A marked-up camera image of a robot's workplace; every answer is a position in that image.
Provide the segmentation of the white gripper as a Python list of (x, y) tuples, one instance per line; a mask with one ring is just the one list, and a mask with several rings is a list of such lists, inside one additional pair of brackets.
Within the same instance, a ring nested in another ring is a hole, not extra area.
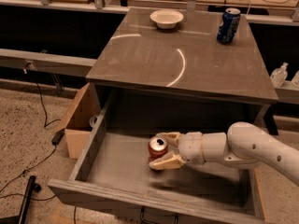
[(178, 146), (179, 154), (170, 151), (149, 163), (152, 170), (173, 170), (188, 165), (203, 165), (205, 163), (201, 147), (203, 134), (200, 132), (182, 134), (179, 132), (157, 133), (173, 147)]

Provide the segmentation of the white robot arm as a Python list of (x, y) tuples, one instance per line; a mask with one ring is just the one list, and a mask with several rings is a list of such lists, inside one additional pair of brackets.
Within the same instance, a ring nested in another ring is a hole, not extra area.
[(149, 167), (157, 171), (207, 162), (251, 169), (262, 162), (299, 185), (299, 150), (246, 122), (231, 125), (225, 133), (157, 133), (148, 149)]

